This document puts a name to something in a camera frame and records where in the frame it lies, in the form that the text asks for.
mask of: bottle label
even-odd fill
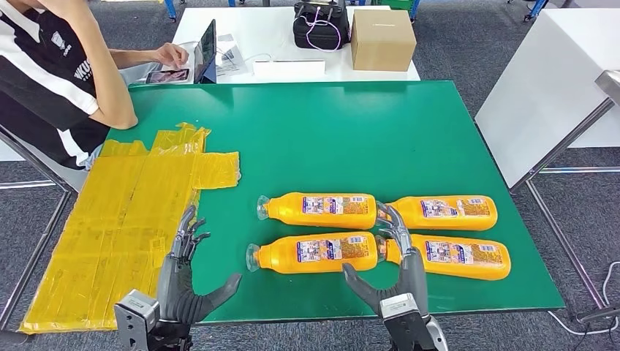
[[[305,214],[367,214],[367,196],[305,196],[302,201]]]
[[[421,200],[422,212],[426,218],[457,217],[457,216],[490,216],[485,199],[473,197],[456,201],[430,199]]]
[[[491,244],[454,244],[446,241],[426,241],[426,259],[429,262],[456,263],[501,267],[499,247]]]
[[[456,217],[456,208],[450,207],[444,200],[422,200],[422,213],[426,218]]]
[[[485,199],[471,198],[456,200],[458,212],[463,216],[490,216],[491,210]]]
[[[368,241],[363,236],[297,242],[297,262],[342,260],[369,255]]]

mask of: black and white shirt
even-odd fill
[[[109,127],[91,66],[69,24],[0,0],[0,125],[66,167],[80,169]]]

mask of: robotic thumb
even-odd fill
[[[241,275],[231,275],[226,283],[207,295],[196,295],[193,289],[183,291],[175,306],[176,319],[183,324],[202,322],[237,292]]]
[[[353,268],[350,263],[344,263],[342,265],[342,271],[344,273],[344,281],[353,290],[353,292],[369,305],[373,312],[378,316],[381,316],[379,310],[379,291],[373,288],[364,279],[360,278],[358,272]]]

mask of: human hand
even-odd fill
[[[153,52],[153,59],[155,62],[164,64],[165,66],[172,67],[173,69],[180,69],[189,57],[189,54],[182,47],[165,43],[159,49]]]
[[[70,22],[72,19],[92,15],[86,0],[38,0],[54,15]]]

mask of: cardboard box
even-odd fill
[[[405,72],[415,44],[407,11],[355,10],[353,13],[353,69]]]

